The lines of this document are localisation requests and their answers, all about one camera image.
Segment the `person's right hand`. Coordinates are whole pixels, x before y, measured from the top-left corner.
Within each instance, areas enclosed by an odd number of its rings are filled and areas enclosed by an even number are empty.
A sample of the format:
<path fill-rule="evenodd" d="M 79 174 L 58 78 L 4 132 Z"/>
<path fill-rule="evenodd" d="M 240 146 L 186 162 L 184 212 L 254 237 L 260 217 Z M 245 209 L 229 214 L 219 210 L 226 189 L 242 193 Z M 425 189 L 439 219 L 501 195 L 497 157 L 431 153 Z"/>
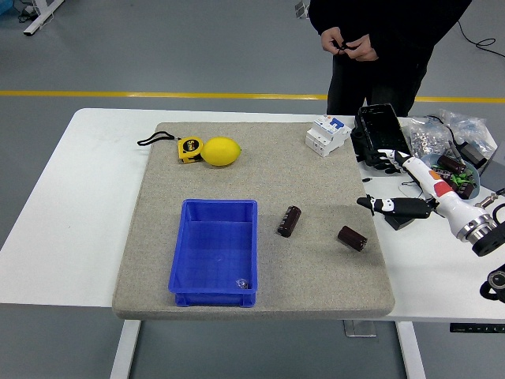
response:
<path fill-rule="evenodd" d="M 345 40 L 339 27 L 325 30 L 321 33 L 320 39 L 324 51 L 333 55 L 346 54 Z"/>

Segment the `person's left hand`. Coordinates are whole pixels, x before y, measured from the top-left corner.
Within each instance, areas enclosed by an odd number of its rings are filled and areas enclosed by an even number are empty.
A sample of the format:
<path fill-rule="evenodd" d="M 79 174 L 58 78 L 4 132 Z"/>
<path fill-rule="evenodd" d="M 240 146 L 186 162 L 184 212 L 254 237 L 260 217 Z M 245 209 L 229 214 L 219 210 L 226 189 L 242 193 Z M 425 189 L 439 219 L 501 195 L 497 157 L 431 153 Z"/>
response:
<path fill-rule="evenodd" d="M 376 50 L 372 46 L 369 34 L 348 42 L 346 45 L 345 53 L 358 62 L 374 62 L 379 59 Z"/>

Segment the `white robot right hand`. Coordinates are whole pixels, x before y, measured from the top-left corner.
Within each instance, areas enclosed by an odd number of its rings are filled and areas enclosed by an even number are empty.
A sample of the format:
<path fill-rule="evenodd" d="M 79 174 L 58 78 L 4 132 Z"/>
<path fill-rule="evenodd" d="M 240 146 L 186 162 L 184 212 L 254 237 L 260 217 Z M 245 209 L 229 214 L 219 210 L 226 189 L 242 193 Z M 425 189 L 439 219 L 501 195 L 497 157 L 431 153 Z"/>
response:
<path fill-rule="evenodd" d="M 426 219 L 437 212 L 447 219 L 451 233 L 462 241 L 474 243 L 496 228 L 494 219 L 480 207 L 469 205 L 421 159 L 398 150 L 380 149 L 379 159 L 387 160 L 398 170 L 403 170 L 420 186 L 421 198 L 360 197 L 357 203 L 372 212 L 387 216 Z"/>

